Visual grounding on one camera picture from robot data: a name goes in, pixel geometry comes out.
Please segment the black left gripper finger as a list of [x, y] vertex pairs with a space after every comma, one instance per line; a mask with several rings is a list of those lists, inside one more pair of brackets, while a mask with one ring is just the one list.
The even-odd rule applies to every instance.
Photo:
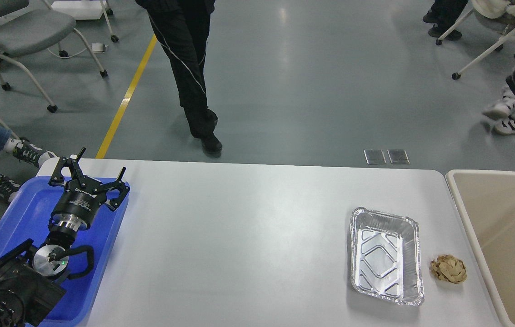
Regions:
[[87, 177], [83, 174], [80, 168], [79, 161], [85, 153], [86, 147], [82, 147], [77, 153], [75, 158], [62, 157], [59, 159], [52, 173], [52, 176], [48, 182], [50, 186], [64, 186], [64, 177], [62, 170], [68, 168], [71, 174], [71, 180], [76, 180], [80, 183], [80, 186], [87, 185]]
[[116, 180], [103, 184], [103, 191], [107, 194], [108, 191], [117, 190], [119, 192], [116, 198], [108, 198], [107, 200], [124, 200], [126, 196], [129, 194], [130, 188], [129, 186], [122, 180], [124, 174], [126, 172], [126, 167], [123, 166], [120, 170], [118, 178]]

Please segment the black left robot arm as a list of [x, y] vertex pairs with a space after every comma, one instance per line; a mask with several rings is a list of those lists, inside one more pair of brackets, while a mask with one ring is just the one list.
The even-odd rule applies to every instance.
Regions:
[[0, 327], [74, 327], [95, 301], [130, 186], [75, 158], [23, 184], [0, 221]]

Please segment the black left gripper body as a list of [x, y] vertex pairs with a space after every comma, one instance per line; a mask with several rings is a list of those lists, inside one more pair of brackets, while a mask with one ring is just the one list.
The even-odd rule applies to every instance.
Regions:
[[101, 206], [106, 205], [110, 211], [117, 210], [124, 200], [107, 200], [116, 198], [117, 190], [103, 191], [103, 184], [112, 182], [110, 178], [97, 180], [87, 177], [87, 185], [80, 186], [76, 180], [66, 182], [64, 192], [51, 213], [51, 225], [66, 226], [73, 230], [87, 230], [91, 227]]

